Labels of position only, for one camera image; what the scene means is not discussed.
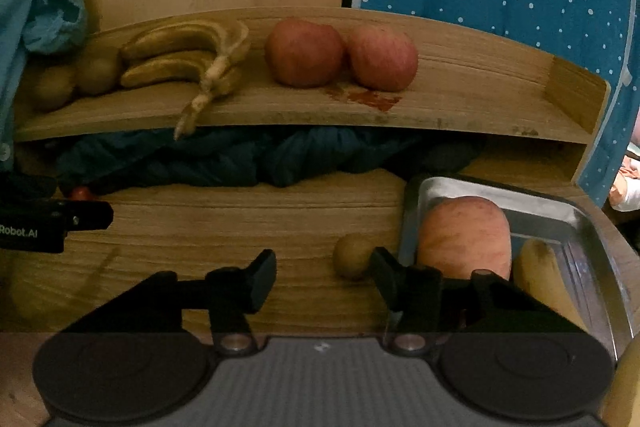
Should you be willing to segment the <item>red apple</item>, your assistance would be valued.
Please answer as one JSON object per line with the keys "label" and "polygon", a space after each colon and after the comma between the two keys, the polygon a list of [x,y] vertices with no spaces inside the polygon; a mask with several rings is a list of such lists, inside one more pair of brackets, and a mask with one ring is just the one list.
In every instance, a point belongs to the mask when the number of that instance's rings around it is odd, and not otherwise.
{"label": "red apple", "polygon": [[416,263],[450,279],[465,280],[475,270],[490,270],[509,280],[512,247],[506,214],[486,198],[444,199],[422,219]]}

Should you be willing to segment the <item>long yellow banana front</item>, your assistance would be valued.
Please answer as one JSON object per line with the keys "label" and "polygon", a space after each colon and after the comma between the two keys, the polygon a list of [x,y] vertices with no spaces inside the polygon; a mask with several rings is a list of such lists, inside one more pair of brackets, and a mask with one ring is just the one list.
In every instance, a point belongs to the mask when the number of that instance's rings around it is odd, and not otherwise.
{"label": "long yellow banana front", "polygon": [[540,239],[527,239],[512,265],[516,286],[556,313],[589,332],[570,298],[553,249]]}

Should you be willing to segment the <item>curved yellow banana back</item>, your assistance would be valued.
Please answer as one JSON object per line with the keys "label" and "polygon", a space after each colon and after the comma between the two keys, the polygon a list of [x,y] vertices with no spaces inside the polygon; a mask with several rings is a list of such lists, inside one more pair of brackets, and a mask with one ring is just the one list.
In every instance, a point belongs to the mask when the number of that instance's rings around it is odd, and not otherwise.
{"label": "curved yellow banana back", "polygon": [[601,409],[611,427],[640,426],[640,339],[635,335],[618,360],[614,379]]}

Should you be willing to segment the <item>red cherry tomato back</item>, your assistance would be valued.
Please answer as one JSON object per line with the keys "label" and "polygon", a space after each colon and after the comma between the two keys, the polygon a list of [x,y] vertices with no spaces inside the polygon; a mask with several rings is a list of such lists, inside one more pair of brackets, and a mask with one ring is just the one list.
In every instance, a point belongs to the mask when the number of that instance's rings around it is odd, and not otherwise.
{"label": "red cherry tomato back", "polygon": [[77,200],[77,202],[85,202],[86,200],[96,200],[96,196],[94,196],[88,187],[78,186],[73,188],[70,192],[70,196],[68,196],[70,200]]}

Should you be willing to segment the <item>shelf kiwi left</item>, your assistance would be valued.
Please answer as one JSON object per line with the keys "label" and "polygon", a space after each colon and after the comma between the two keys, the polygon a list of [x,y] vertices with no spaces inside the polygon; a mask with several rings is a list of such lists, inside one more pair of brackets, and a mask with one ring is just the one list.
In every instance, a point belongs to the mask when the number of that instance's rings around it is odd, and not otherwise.
{"label": "shelf kiwi left", "polygon": [[76,87],[76,70],[70,65],[31,69],[26,72],[24,83],[32,107],[40,113],[49,113],[70,101]]}

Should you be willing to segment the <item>shelf kiwi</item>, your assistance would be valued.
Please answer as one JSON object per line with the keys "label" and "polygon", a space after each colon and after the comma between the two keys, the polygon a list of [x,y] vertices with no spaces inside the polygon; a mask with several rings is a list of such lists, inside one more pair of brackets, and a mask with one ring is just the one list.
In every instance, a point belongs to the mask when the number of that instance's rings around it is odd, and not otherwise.
{"label": "shelf kiwi", "polygon": [[110,91],[119,83],[122,59],[119,49],[85,48],[76,61],[76,83],[81,92],[99,95]]}
{"label": "shelf kiwi", "polygon": [[76,70],[70,65],[31,69],[26,72],[24,83],[32,107],[40,113],[49,113],[70,101],[76,87]]}

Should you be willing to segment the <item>shelf kiwi right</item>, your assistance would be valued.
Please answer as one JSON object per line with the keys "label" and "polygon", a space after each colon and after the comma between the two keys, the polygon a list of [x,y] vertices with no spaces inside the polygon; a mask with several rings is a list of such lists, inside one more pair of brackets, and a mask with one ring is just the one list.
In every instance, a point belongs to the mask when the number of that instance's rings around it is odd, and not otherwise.
{"label": "shelf kiwi right", "polygon": [[99,95],[110,91],[119,83],[122,59],[119,49],[85,48],[76,61],[76,83],[81,92]]}

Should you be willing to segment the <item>metal baking tray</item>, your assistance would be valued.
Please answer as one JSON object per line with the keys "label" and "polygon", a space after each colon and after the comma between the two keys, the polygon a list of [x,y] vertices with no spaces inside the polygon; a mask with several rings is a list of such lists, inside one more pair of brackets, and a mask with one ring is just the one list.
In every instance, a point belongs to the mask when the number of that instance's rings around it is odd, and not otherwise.
{"label": "metal baking tray", "polygon": [[529,239],[551,248],[570,298],[588,331],[619,359],[634,337],[630,297],[603,228],[574,202],[500,184],[465,178],[432,176],[406,185],[399,261],[416,261],[419,221],[447,198],[480,196],[499,206],[509,221],[512,256]]}

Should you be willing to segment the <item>crumpled blue cloth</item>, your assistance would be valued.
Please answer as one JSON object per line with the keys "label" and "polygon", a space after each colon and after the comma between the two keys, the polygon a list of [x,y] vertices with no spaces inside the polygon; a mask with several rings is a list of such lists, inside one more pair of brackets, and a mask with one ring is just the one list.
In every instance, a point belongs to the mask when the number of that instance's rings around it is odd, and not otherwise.
{"label": "crumpled blue cloth", "polygon": [[85,0],[35,0],[22,37],[29,52],[49,55],[79,48],[87,35]]}

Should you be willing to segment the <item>bed with orange bedding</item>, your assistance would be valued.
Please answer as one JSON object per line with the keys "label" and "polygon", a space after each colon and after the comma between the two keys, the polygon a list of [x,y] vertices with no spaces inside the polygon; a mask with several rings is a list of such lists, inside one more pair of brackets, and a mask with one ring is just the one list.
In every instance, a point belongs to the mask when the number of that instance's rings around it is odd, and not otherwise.
{"label": "bed with orange bedding", "polygon": [[634,123],[630,144],[634,146],[634,153],[624,156],[608,192],[608,203],[620,212],[636,211],[640,206],[639,119]]}

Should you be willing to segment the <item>shelf apple right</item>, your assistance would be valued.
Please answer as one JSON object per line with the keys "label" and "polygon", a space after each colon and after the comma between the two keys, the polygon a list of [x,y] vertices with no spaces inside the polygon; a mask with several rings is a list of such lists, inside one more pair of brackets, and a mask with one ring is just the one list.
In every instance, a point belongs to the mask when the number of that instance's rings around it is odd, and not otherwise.
{"label": "shelf apple right", "polygon": [[412,39],[390,26],[363,25],[347,39],[352,71],[361,86],[399,92],[416,78],[419,54]]}

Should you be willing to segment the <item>shelf apple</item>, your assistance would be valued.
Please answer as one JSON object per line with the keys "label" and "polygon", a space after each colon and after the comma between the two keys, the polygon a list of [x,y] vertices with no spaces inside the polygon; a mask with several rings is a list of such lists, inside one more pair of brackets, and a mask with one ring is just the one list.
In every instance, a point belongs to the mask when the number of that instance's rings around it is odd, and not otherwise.
{"label": "shelf apple", "polygon": [[265,43],[265,59],[277,83],[310,89],[331,83],[341,70],[346,46],[330,25],[287,18],[280,20]]}
{"label": "shelf apple", "polygon": [[352,71],[361,86],[399,92],[416,78],[419,54],[412,39],[390,26],[363,25],[347,39]]}

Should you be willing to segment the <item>shelf apple left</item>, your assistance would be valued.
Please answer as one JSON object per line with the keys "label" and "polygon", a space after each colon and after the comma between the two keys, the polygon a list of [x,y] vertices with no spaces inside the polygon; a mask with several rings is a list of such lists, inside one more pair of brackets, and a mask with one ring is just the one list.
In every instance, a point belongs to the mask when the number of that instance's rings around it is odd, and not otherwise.
{"label": "shelf apple left", "polygon": [[330,25],[287,18],[280,20],[265,43],[265,59],[277,83],[310,89],[331,83],[341,70],[346,46]]}

